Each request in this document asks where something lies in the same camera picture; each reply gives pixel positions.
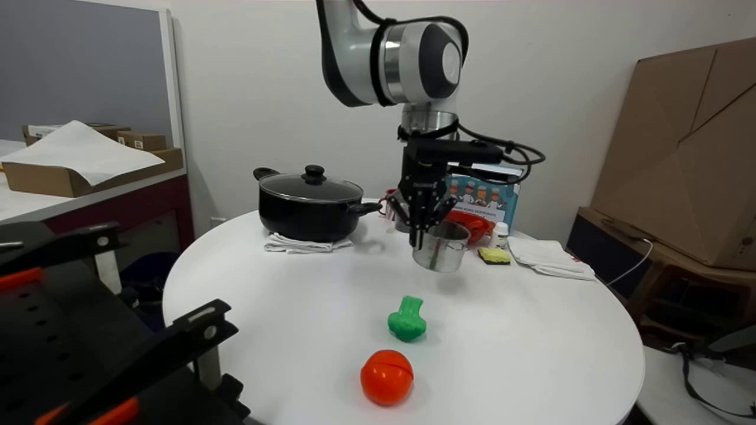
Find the paper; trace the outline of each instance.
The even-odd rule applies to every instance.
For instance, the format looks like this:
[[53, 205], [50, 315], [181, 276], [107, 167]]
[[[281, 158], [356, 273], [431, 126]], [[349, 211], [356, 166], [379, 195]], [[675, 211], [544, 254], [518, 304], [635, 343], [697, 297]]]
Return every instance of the paper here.
[[154, 167], [166, 161], [154, 154], [115, 143], [98, 131], [72, 121], [29, 149], [3, 155], [0, 162], [69, 167], [87, 180], [87, 185], [98, 187], [119, 175]]
[[14, 154], [14, 152], [21, 152], [27, 149], [23, 141], [16, 141], [16, 140], [0, 140], [0, 158], [7, 155], [7, 154]]
[[353, 241], [339, 241], [339, 243], [314, 243], [314, 241], [295, 241], [295, 239], [287, 239], [281, 233], [272, 233], [265, 241], [265, 250], [268, 253], [289, 253], [289, 254], [317, 254], [317, 253], [333, 253], [341, 249], [349, 249]]
[[50, 132], [54, 132], [54, 131], [60, 131], [60, 127], [63, 127], [63, 126], [27, 126], [27, 134], [31, 134], [31, 136], [46, 136], [46, 134], [50, 134]]
[[575, 259], [558, 241], [511, 239], [518, 265], [547, 276], [595, 279], [594, 270]]

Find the green plastic object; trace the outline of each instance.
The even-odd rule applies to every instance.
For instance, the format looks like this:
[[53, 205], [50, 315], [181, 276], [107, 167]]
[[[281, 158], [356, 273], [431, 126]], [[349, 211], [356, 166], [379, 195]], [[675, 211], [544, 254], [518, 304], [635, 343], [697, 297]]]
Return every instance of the green plastic object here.
[[401, 297], [400, 312], [393, 312], [388, 317], [388, 328], [395, 332], [395, 338], [414, 343], [425, 332], [425, 318], [420, 317], [420, 308], [420, 297]]

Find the orange object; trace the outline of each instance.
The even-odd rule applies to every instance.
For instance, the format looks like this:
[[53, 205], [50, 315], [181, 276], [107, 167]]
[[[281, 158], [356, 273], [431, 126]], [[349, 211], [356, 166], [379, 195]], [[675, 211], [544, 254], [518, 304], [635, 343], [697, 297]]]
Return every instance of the orange object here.
[[460, 211], [451, 211], [445, 221], [466, 226], [471, 232], [469, 245], [478, 245], [479, 239], [496, 228], [496, 221]]
[[14, 290], [42, 280], [42, 270], [23, 270], [0, 276], [0, 290]]
[[379, 406], [398, 406], [407, 398], [414, 370], [401, 352], [376, 352], [359, 374], [361, 393]]
[[[40, 416], [35, 420], [35, 425], [50, 425], [54, 422], [54, 417], [66, 409], [69, 403], [63, 406], [56, 406], [53, 411], [48, 411], [46, 416]], [[113, 406], [111, 411], [102, 413], [99, 417], [94, 417], [91, 425], [132, 425], [139, 416], [139, 398], [132, 397], [119, 406]]]

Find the white wall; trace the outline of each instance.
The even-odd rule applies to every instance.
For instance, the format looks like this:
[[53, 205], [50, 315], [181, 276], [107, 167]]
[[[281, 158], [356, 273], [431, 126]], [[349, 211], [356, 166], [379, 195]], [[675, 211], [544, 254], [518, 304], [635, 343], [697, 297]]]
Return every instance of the white wall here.
[[[395, 16], [451, 14], [469, 27], [460, 118], [549, 154], [522, 187], [518, 228], [555, 239], [590, 201], [634, 62], [756, 35], [753, 0], [372, 5]], [[256, 166], [323, 162], [373, 195], [398, 185], [400, 108], [349, 110], [326, 92], [314, 0], [173, 0], [173, 14], [200, 226], [256, 208]]]

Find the cardboard box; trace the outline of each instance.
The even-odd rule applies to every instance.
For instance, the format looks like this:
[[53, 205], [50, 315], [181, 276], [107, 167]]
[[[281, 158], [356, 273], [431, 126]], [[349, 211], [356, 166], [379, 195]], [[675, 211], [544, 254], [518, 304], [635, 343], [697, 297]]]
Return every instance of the cardboard box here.
[[[131, 127], [113, 126], [113, 123], [87, 123], [87, 126], [109, 140], [119, 140], [120, 132], [131, 132]], [[54, 132], [56, 127], [63, 127], [63, 126], [21, 126], [21, 136], [27, 146], [31, 146], [46, 134]]]
[[139, 149], [139, 152], [163, 152], [167, 149], [167, 140], [163, 134], [139, 134], [139, 132], [119, 132], [119, 143]]
[[756, 38], [635, 67], [594, 208], [686, 254], [756, 270]]
[[120, 175], [120, 177], [109, 180], [98, 187], [91, 187], [87, 180], [82, 180], [79, 173], [74, 173], [69, 167], [5, 162], [5, 175], [7, 175], [7, 187], [13, 192], [31, 192], [31, 193], [76, 198], [76, 195], [94, 193], [102, 190], [146, 180], [154, 175], [163, 175], [171, 171], [180, 171], [184, 166], [181, 149], [167, 149], [167, 152], [154, 152], [154, 154], [161, 155], [166, 162]]
[[643, 317], [659, 289], [675, 280], [732, 289], [732, 293], [741, 293], [741, 297], [738, 308], [727, 310], [727, 315], [740, 312], [747, 322], [756, 318], [756, 272], [713, 270], [663, 243], [655, 243], [650, 250], [650, 245], [643, 241], [643, 233], [598, 211], [580, 211], [568, 249], [588, 263], [598, 273], [608, 270], [608, 279], [621, 276], [650, 253], [648, 263], [635, 266], [635, 273], [627, 273], [627, 279], [619, 280], [628, 283], [632, 289], [621, 295], [635, 318]]
[[479, 216], [489, 221], [505, 221], [513, 228], [521, 185], [485, 182], [471, 175], [448, 175], [448, 195], [460, 212]]

